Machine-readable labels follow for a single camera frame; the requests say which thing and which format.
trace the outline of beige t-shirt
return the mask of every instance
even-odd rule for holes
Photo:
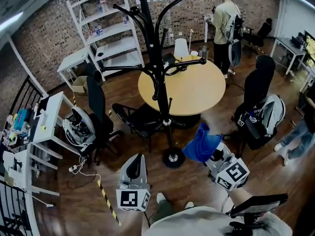
[[[216,35],[214,39],[215,44],[222,45],[222,44],[227,43],[227,39],[222,34],[222,31],[224,31],[226,24],[228,20],[230,19],[231,15],[235,15],[235,14],[238,14],[239,16],[241,16],[239,8],[231,1],[226,1],[220,4],[216,8],[213,21],[212,21],[212,24],[216,28]]]
[[[230,222],[241,222],[240,218],[230,216],[207,206],[183,210],[154,224],[144,236],[224,236],[233,231]],[[292,236],[292,229],[276,215],[268,212],[259,221],[266,229],[255,229],[253,236]]]

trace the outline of cup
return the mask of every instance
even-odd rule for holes
[[[191,56],[191,60],[196,60],[196,59],[198,59],[198,52],[197,51],[192,51],[190,53],[190,56]]]

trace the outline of lampshade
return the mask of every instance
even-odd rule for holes
[[[177,58],[189,56],[187,41],[184,38],[178,38],[175,40],[174,56]]]

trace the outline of office chair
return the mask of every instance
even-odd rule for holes
[[[109,144],[109,139],[116,135],[123,135],[124,133],[119,130],[113,132],[114,124],[112,120],[105,113],[105,95],[101,87],[102,79],[99,71],[91,63],[86,65],[89,107],[93,111],[89,117],[95,128],[96,140],[93,146],[89,149],[92,152],[95,148],[94,162],[99,165],[98,160],[100,150],[108,148],[113,151]]]
[[[158,132],[163,125],[161,113],[147,104],[143,104],[140,108],[135,109],[114,103],[112,109],[117,116],[130,127],[131,133],[135,132],[148,144],[149,153],[151,153],[151,137]]]
[[[253,29],[250,29],[250,33],[243,33],[243,39],[248,41],[248,44],[250,46],[244,45],[244,49],[249,49],[250,54],[251,52],[254,52],[255,54],[258,55],[257,53],[257,46],[258,47],[263,47],[264,46],[264,39],[267,37],[267,35],[271,32],[272,30],[272,19],[267,18],[266,22],[263,23],[262,27],[260,28],[259,32],[257,35],[252,34]]]
[[[274,127],[272,134],[268,134],[265,119],[260,119],[263,106],[265,106],[269,97],[275,97],[280,104],[279,108],[281,109],[279,111],[282,111],[276,125],[284,118],[285,105],[282,100],[276,95],[267,97],[275,67],[271,57],[258,56],[256,70],[245,79],[244,102],[236,109],[232,117],[238,131],[223,135],[223,137],[237,138],[238,141],[241,141],[236,154],[238,157],[242,156],[246,144],[249,145],[250,149],[255,150],[264,146],[276,135],[276,127]]]

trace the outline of black pants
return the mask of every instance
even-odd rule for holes
[[[223,74],[227,74],[230,67],[230,60],[228,59],[228,46],[230,43],[219,45],[214,43],[214,61],[215,65],[221,70]]]

